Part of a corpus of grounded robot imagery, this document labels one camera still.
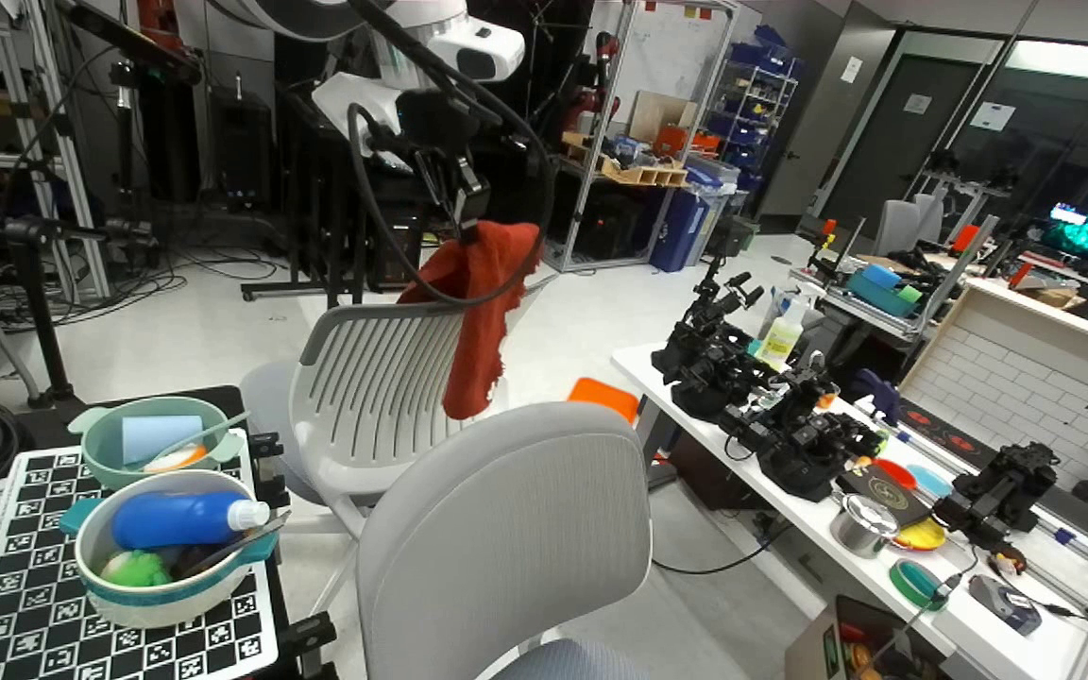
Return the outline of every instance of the plastic bottle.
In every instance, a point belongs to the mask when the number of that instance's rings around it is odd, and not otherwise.
[[[252,503],[241,490],[156,490],[121,503],[121,512],[113,514],[113,541],[125,552],[214,548],[270,522],[271,507]]]
[[[759,349],[759,363],[772,363],[776,372],[787,372],[787,358],[792,355],[801,332],[806,332],[806,314],[810,314],[810,298],[792,294],[787,303],[787,311],[772,320],[762,349]]]

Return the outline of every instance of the floor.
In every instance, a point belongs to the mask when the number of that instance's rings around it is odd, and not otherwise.
[[[781,287],[787,267],[806,260],[810,246],[797,238],[762,235],[752,251],[725,265],[752,272],[752,285]],[[295,355],[324,311],[320,294],[311,298],[262,298],[241,303],[239,280],[280,280],[280,265],[203,265],[178,267],[181,287],[150,294],[116,314],[62,324],[62,353],[72,386],[82,402],[121,402],[136,392],[166,392],[194,386],[236,386],[252,368]],[[504,344],[505,377],[495,386],[495,408],[560,402],[577,376],[622,382],[607,363],[618,349],[660,349],[674,320],[690,303],[701,267],[652,272],[652,267],[604,267],[531,280],[531,294],[513,314],[513,332]],[[737,314],[739,329],[759,329],[767,298]],[[35,376],[42,376],[38,349],[18,338]],[[23,406],[18,382],[0,372],[0,406]],[[680,488],[652,496],[659,554],[701,567],[739,554]],[[282,587],[290,617],[314,610],[320,582],[335,572],[351,541],[314,507],[297,507],[286,529]],[[334,661],[339,678],[364,678],[360,630],[351,595],[334,602],[339,643]],[[635,596],[588,620],[569,624],[573,635],[598,635],[607,648],[640,659],[651,678],[756,678],[772,680],[781,670],[781,648],[810,617],[797,612],[776,587],[752,572],[718,578],[652,575]]]

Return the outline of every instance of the black and white checkered board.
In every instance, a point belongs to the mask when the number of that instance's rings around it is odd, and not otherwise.
[[[0,680],[247,678],[276,661],[262,567],[232,602],[181,626],[106,624],[74,575],[74,544],[62,534],[62,514],[97,496],[74,449],[15,461],[0,503]]]

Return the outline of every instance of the red cloth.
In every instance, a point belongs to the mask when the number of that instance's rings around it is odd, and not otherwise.
[[[477,223],[477,242],[447,242],[426,265],[422,280],[452,298],[479,298],[504,287],[509,275],[516,285],[492,303],[463,314],[460,344],[452,355],[452,376],[441,397],[441,413],[452,420],[474,420],[492,406],[492,386],[504,377],[504,338],[505,314],[520,303],[526,275],[542,265],[542,226],[536,223]],[[434,294],[413,285],[400,303],[429,303]]]

